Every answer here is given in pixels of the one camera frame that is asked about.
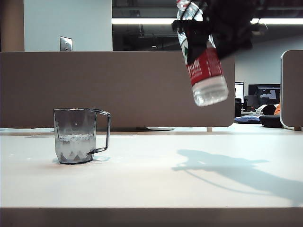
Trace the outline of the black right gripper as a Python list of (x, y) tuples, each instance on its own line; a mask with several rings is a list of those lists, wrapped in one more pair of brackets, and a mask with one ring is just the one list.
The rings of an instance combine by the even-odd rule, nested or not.
[(205, 51), (210, 37), (215, 41), (220, 60), (240, 50), (252, 48), (252, 24), (249, 19), (223, 19), (214, 13), (181, 13), (172, 29), (188, 43), (187, 64), (192, 64)]

